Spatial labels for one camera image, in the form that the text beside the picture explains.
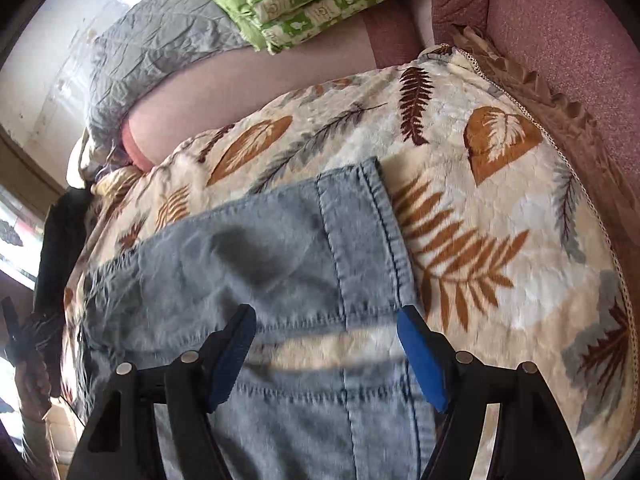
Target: silver screw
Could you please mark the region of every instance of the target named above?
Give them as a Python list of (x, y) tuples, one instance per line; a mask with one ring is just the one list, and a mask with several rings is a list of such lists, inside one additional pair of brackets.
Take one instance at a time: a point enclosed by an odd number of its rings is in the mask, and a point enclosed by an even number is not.
[(131, 365), (131, 363), (120, 363), (116, 368), (116, 373), (118, 375), (127, 375), (132, 370), (133, 366)]
[(198, 353), (195, 350), (187, 350), (180, 356), (180, 361), (183, 363), (194, 363), (198, 360)]
[(532, 363), (531, 361), (524, 361), (522, 363), (522, 369), (525, 371), (526, 374), (535, 374), (538, 372), (538, 367), (536, 366), (535, 363)]
[(473, 360), (474, 357), (469, 352), (465, 352), (464, 350), (456, 352), (456, 361), (458, 361), (460, 364), (468, 365)]

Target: gray quilted blanket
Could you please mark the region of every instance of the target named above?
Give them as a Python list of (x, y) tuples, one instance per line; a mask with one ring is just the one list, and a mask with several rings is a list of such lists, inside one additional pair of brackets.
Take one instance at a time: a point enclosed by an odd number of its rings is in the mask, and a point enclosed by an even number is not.
[[(212, 0), (142, 0), (94, 43), (87, 110), (94, 144), (90, 167), (126, 159), (120, 123), (165, 77), (204, 57), (247, 45)], [(83, 169), (86, 178), (95, 176)]]

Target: blue denim pants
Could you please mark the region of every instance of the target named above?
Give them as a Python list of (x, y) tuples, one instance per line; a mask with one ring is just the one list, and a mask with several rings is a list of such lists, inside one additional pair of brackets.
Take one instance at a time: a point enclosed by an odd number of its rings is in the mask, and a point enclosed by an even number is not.
[[(120, 362), (167, 364), (240, 303), (257, 313), (254, 346), (391, 327), (417, 304), (375, 159), (172, 224), (84, 288), (84, 417)], [(181, 478), (166, 407), (156, 416), (168, 478)], [(431, 407), (403, 357), (319, 370), (245, 364), (210, 423), (235, 479), (417, 479), (434, 447)]]

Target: person's arm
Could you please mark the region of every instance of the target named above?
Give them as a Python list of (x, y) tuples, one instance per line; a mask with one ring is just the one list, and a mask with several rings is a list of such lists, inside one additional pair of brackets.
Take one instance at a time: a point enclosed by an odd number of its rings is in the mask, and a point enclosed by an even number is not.
[(60, 480), (47, 423), (42, 420), (47, 413), (38, 402), (37, 394), (40, 391), (44, 396), (49, 395), (49, 376), (42, 360), (36, 361), (31, 368), (28, 373), (27, 363), (21, 362), (15, 369), (22, 414), (22, 456), (38, 480)]

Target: white wall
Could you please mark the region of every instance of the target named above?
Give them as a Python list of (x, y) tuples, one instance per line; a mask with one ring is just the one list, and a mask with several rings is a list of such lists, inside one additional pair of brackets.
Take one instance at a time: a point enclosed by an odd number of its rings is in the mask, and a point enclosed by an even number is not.
[(0, 123), (66, 186), (84, 130), (90, 46), (140, 0), (47, 0), (0, 70)]

